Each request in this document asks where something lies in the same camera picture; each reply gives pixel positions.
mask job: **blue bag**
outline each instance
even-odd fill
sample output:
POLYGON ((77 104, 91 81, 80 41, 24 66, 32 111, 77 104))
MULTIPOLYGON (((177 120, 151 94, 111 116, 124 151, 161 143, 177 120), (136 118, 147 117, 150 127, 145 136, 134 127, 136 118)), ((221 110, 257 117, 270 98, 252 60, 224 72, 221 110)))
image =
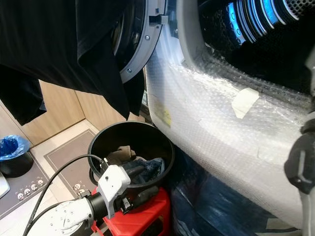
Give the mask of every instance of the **blue bag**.
POLYGON ((18 157, 30 149, 28 140, 18 135, 9 135, 0 139, 0 161, 18 157))

